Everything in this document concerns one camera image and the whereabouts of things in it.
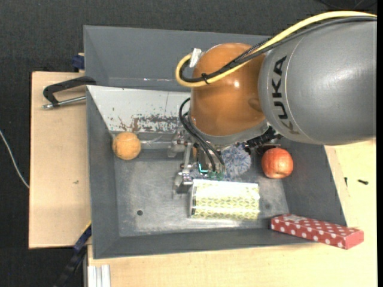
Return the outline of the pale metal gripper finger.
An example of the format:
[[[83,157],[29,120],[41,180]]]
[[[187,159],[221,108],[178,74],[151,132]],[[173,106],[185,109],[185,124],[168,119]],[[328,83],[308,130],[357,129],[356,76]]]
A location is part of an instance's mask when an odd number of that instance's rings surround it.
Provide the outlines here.
[[[176,133],[171,139],[170,146],[167,150],[167,156],[169,158],[174,158],[177,154],[184,152],[185,142],[184,135],[182,133]]]
[[[193,177],[189,171],[178,172],[172,186],[172,196],[188,194],[193,186]]]

